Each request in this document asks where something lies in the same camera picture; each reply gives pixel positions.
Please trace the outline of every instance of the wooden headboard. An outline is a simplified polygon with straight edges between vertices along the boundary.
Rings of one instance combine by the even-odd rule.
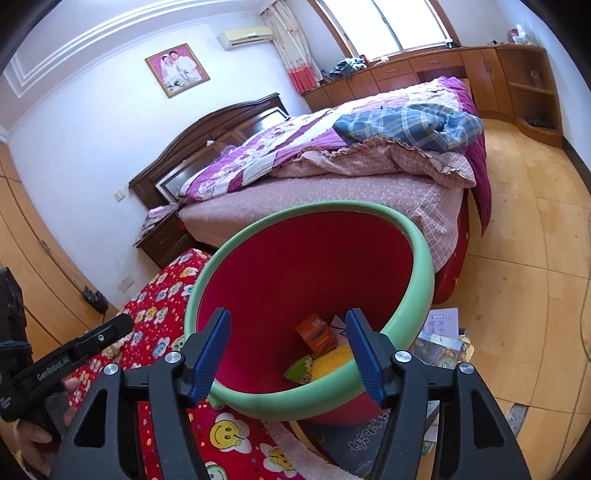
[[[149,209],[174,203],[180,187],[217,160],[224,147],[239,147],[286,118],[278,93],[210,113],[175,138],[155,162],[129,182],[129,189]]]

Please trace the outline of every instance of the wooden cabinet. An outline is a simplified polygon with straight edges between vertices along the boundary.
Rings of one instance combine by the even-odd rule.
[[[438,77],[468,78],[479,115],[515,124],[548,145],[562,142],[558,94],[548,55],[526,45],[417,50],[304,94],[312,111],[334,108],[378,92],[403,89]],[[553,128],[535,127],[540,121]]]
[[[458,52],[448,51],[410,59],[410,65],[413,66],[415,72],[425,72],[427,70],[437,70],[446,67],[462,67],[464,63]]]
[[[379,93],[378,85],[375,83],[370,70],[353,75],[347,80],[347,83],[356,99],[371,97]]]
[[[324,91],[333,106],[342,105],[343,103],[355,100],[353,92],[351,92],[351,88],[346,80],[337,80],[329,83],[324,87]]]
[[[479,111],[498,112],[495,86],[489,74],[482,50],[465,50],[462,59],[470,79],[472,96]]]
[[[492,84],[495,87],[496,101],[499,104],[500,113],[513,116],[513,105],[511,103],[511,95],[509,94],[509,87],[505,78],[505,72],[499,61],[494,48],[485,48],[482,50],[485,64],[488,68],[488,73],[492,79]]]
[[[199,248],[204,252],[213,253],[211,247],[197,242],[189,232],[181,229],[180,220],[175,212],[156,225],[138,247],[160,268],[166,267],[189,248]]]
[[[478,110],[513,116],[505,73],[496,51],[493,48],[464,50],[462,59]]]
[[[401,75],[408,75],[413,73],[413,67],[409,61],[398,61],[394,64],[387,64],[382,67],[374,67],[370,70],[376,82],[386,80]]]
[[[82,297],[94,286],[60,248],[20,182],[8,146],[0,142],[0,267],[10,268],[25,302],[33,358],[104,320]],[[110,306],[108,314],[116,309]]]
[[[391,92],[392,90],[398,90],[400,88],[410,87],[411,85],[418,84],[418,78],[414,73],[407,75],[401,75],[400,77],[394,77],[387,80],[380,80],[378,82],[378,88],[381,93]]]
[[[325,88],[323,87],[305,93],[304,100],[306,100],[306,103],[310,107],[310,110],[312,110],[313,112],[318,112],[325,108],[332,107],[332,103],[330,103],[329,96],[326,95]]]

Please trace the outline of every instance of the wall outlet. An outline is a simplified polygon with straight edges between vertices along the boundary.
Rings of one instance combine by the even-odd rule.
[[[134,283],[135,279],[131,275],[127,275],[127,277],[119,282],[117,288],[119,288],[122,293],[126,293]]]
[[[120,202],[124,198],[125,198],[125,192],[123,190],[117,190],[115,192],[115,200],[117,200],[118,202]]]

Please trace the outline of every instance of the wedding photo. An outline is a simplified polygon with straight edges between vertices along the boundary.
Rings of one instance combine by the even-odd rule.
[[[188,44],[161,51],[146,59],[168,97],[209,80]]]

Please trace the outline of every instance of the yellow sponge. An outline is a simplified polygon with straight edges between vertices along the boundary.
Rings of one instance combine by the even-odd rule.
[[[312,381],[318,380],[319,378],[335,371],[338,367],[341,367],[352,358],[353,352],[348,344],[341,345],[335,350],[328,352],[326,355],[317,358],[312,364]]]

